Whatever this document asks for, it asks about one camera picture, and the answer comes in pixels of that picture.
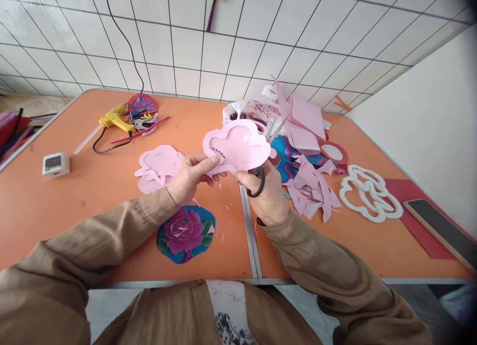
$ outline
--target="phone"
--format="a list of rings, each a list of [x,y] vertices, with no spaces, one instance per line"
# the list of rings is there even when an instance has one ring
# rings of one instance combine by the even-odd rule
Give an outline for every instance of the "phone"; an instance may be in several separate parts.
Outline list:
[[[473,239],[427,200],[410,200],[402,204],[464,267],[477,274],[477,244]]]

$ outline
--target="floor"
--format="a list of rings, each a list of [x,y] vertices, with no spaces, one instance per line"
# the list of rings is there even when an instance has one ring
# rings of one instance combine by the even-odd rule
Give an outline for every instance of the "floor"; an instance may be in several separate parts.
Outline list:
[[[298,285],[278,285],[280,292],[295,306],[310,324],[324,345],[332,345],[333,329],[338,321],[318,308],[316,296]],[[419,317],[429,326],[435,345],[451,344],[454,334],[460,330],[457,323],[442,308],[439,300],[426,285],[396,285],[402,296]],[[94,342],[106,326],[134,299],[141,289],[95,289],[89,291],[86,315],[91,326],[91,342]]]

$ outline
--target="person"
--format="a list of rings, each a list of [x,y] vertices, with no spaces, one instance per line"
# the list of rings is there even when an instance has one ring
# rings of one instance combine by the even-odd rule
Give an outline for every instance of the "person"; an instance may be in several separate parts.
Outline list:
[[[171,183],[154,193],[80,222],[0,273],[1,344],[89,344],[88,290],[153,236],[181,206],[218,157],[184,158]],[[353,252],[323,237],[291,211],[280,175],[264,164],[266,182],[250,199],[257,222],[291,278],[317,295],[336,317],[335,344],[431,344],[427,326]],[[256,192],[260,180],[237,172]],[[191,281],[145,289],[95,344],[320,344],[300,313],[275,287],[232,281]]]

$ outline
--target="white tile wall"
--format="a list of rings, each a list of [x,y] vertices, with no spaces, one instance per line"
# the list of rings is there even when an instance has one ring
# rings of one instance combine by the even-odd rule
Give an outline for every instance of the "white tile wall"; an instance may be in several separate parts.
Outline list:
[[[344,114],[472,24],[465,0],[109,0],[144,91],[235,101],[274,75]],[[106,0],[0,0],[0,88],[140,90]]]

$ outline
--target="red paper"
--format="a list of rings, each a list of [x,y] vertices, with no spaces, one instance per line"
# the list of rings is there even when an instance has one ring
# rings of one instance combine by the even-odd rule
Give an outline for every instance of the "red paper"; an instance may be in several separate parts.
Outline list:
[[[429,201],[436,210],[446,216],[453,224],[455,222],[450,219],[430,198],[426,196],[421,189],[413,183],[411,180],[399,180],[399,179],[385,179],[386,188],[391,195],[400,202],[424,199]],[[400,218],[401,222],[406,226],[409,232],[415,237],[419,244],[433,259],[455,259],[450,253],[428,230],[422,223],[420,223],[405,207],[403,207],[404,213]]]

